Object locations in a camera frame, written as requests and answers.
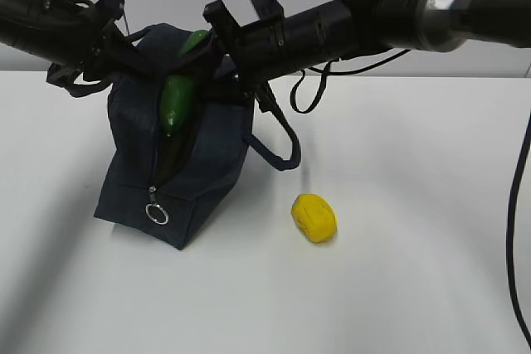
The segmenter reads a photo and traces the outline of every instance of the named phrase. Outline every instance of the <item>bag handle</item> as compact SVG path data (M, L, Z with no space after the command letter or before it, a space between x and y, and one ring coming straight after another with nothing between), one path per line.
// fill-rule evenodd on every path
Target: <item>bag handle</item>
M286 120L284 113L276 102L273 91L269 83L265 82L255 89L256 99L260 106L260 111L263 113L271 112L280 126L284 128L285 132L291 140L291 156L290 159L283 159L274 154L262 141L260 141L253 133L244 133L243 140L249 144L261 157L263 157L276 170L293 170L300 165L301 151L299 138L295 131L291 128Z

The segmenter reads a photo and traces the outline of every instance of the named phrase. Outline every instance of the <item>zipper pull ring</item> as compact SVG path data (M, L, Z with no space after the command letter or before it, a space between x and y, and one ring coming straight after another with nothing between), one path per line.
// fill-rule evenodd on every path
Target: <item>zipper pull ring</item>
M148 189L149 200L151 202L148 205L146 205L146 215L149 217L149 219L153 223L156 223L158 225L166 225L169 222L169 214L164 210L164 208L162 206L160 206L157 203L157 197L155 196L155 192L156 191L157 191L157 187L155 187L155 186L151 186ZM163 221L159 220L157 217L155 217L155 216L153 216L151 214L152 208L158 209L158 211L160 211L163 214L163 216L164 216L164 220Z

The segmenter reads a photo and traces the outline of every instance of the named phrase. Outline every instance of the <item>green pepper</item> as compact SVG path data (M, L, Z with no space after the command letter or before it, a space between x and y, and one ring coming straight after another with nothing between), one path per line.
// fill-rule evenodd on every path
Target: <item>green pepper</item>
M192 33L184 42L178 55L182 56L193 49L208 35L200 30ZM191 76L170 75L164 83L160 98L158 116L164 132L171 136L183 126L192 111L197 97L197 81Z

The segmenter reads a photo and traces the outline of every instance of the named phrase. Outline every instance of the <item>dark blue bag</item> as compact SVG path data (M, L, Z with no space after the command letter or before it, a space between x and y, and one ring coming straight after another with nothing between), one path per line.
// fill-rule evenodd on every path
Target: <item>dark blue bag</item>
M264 88L269 101L262 101L261 109L270 111L290 136L291 158L277 157L252 134L254 99L239 87L230 61L223 62L212 87L202 91L179 133L178 150L168 151L158 101L190 33L166 24L150 27L138 48L157 63L157 77L146 81L122 75L115 81L108 113L116 154L95 211L95 217L136 228L178 249L235 186L249 145L278 170L300 164L299 141L269 86Z

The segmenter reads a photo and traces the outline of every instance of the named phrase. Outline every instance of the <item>lemon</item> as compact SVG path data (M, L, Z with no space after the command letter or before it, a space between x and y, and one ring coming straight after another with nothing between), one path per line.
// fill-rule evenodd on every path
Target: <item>lemon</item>
M295 224L312 242L329 240L337 229L335 214L319 195L301 194L291 208Z

